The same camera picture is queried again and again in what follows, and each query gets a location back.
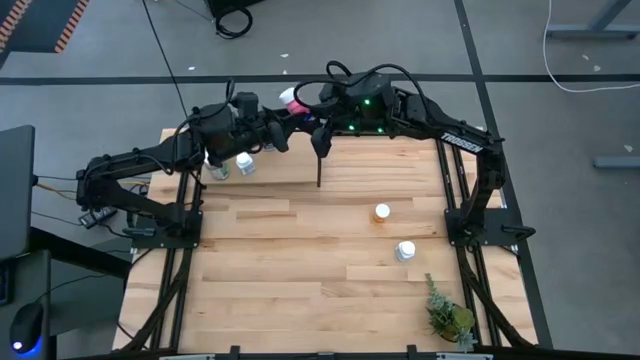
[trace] blue light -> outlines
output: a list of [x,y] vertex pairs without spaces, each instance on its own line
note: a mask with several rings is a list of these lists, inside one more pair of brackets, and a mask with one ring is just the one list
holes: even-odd
[[25,359],[25,358],[30,358],[32,356],[37,355],[38,353],[40,353],[41,350],[42,350],[42,336],[38,338],[38,341],[36,341],[36,346],[34,346],[33,349],[27,351],[24,354],[16,354],[16,355],[21,359]]

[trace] white label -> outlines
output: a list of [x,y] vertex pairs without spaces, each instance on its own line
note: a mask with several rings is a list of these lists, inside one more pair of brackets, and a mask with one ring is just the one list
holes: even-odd
[[449,133],[442,134],[442,137],[440,139],[448,142],[449,144],[457,145],[463,149],[469,150],[472,153],[479,153],[480,151],[483,150],[482,146],[476,145],[466,140],[462,140],[459,137],[453,136]]

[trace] green plant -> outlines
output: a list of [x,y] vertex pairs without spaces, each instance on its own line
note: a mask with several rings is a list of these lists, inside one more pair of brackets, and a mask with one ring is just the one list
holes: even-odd
[[467,308],[454,304],[451,299],[441,294],[431,274],[426,275],[429,286],[427,311],[430,316],[429,325],[433,327],[433,332],[446,340],[456,342],[458,351],[473,350],[473,345],[478,343],[471,334],[471,328],[476,323],[473,313]]

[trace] pink object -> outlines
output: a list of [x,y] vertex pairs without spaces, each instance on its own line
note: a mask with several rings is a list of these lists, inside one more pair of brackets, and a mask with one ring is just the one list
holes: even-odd
[[280,101],[286,106],[290,114],[309,114],[310,111],[306,107],[300,105],[293,97],[293,88],[288,88],[280,94]]

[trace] caution stripe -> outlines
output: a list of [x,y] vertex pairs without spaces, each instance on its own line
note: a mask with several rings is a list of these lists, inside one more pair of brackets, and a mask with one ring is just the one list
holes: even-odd
[[11,10],[9,10],[9,14],[4,18],[2,23],[0,23],[0,53],[7,47],[13,30],[15,30],[18,23],[20,23],[20,20],[27,12],[32,1],[33,0],[16,0]]
[[80,18],[82,17],[84,10],[87,8],[87,5],[89,5],[88,0],[79,0],[78,3],[76,4],[76,7],[73,9],[73,12],[69,17],[69,21],[67,21],[67,25],[65,25],[64,29],[62,29],[60,38],[58,38],[58,41],[56,42],[56,46],[54,47],[54,50],[57,53],[63,52],[64,49],[67,47],[67,44],[71,40],[71,36],[73,35],[73,32],[76,30],[76,26],[78,26],[78,23],[80,22]]

